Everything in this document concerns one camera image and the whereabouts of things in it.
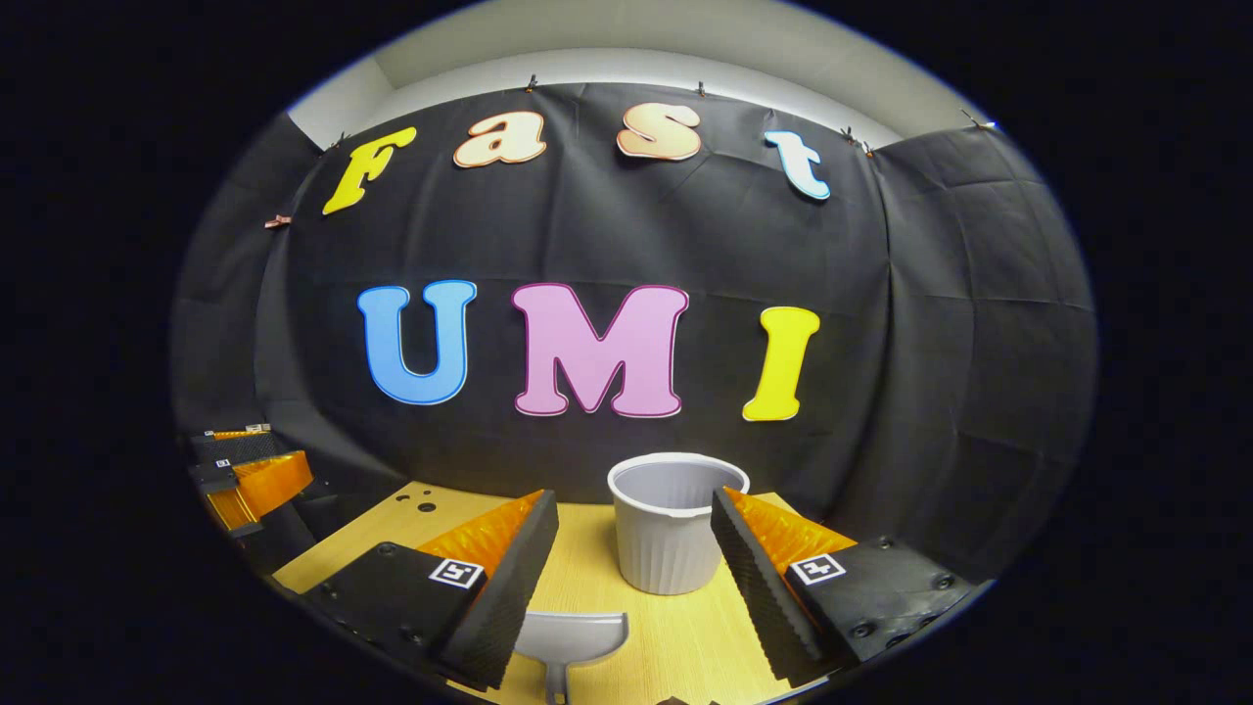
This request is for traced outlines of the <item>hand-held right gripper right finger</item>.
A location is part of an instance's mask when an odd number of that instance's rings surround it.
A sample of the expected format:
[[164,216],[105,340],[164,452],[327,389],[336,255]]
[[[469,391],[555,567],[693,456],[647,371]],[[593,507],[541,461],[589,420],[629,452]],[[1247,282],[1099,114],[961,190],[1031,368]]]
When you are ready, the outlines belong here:
[[883,661],[976,590],[903,541],[855,541],[730,487],[710,526],[771,672],[793,686]]

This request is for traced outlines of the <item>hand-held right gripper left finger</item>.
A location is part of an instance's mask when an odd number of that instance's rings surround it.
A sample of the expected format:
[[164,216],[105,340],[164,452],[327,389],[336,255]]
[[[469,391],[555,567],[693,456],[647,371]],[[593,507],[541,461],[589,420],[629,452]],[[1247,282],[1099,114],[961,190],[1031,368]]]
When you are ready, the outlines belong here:
[[501,687],[558,528],[555,492],[528,493],[420,547],[380,541],[302,609],[408,674]]

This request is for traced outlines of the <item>grey plastic dustpan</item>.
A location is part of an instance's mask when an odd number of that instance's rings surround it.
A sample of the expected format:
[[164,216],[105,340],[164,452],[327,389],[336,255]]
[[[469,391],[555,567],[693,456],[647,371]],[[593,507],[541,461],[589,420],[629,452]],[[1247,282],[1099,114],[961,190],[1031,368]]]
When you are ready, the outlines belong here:
[[569,669],[609,659],[630,634],[629,615],[530,611],[514,651],[545,666],[546,705],[570,705]]

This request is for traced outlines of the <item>white ribbed garbage bin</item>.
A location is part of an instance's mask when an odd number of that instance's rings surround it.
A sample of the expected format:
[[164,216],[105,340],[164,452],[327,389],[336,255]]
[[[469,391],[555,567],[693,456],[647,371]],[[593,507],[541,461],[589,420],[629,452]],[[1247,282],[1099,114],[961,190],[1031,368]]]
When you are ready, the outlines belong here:
[[736,465],[695,452],[650,452],[606,475],[621,577],[632,589],[677,596],[702,589],[723,562],[710,528],[715,491],[749,490]]

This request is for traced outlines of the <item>wooden desktop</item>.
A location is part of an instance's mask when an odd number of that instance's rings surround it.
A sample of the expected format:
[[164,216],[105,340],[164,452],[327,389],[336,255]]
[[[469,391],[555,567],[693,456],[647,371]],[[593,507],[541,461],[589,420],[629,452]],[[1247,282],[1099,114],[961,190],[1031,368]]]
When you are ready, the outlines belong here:
[[[501,496],[411,482],[276,571],[294,592],[315,589],[380,541],[417,547],[487,513]],[[626,642],[611,656],[569,671],[573,705],[758,705],[789,692],[771,672],[725,565],[704,587],[653,596],[621,579],[609,503],[558,505],[559,528],[530,610],[626,614]]]

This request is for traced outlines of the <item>black backdrop cloth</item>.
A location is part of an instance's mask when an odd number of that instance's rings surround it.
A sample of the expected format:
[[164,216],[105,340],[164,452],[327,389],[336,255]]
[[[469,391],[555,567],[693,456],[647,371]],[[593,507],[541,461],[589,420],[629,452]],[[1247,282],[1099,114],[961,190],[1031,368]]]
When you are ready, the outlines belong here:
[[1001,131],[868,158],[613,83],[327,149],[283,116],[203,215],[170,324],[175,425],[307,451],[309,538],[411,481],[608,503],[611,465],[685,451],[975,582],[1046,522],[1096,366],[1078,237]]

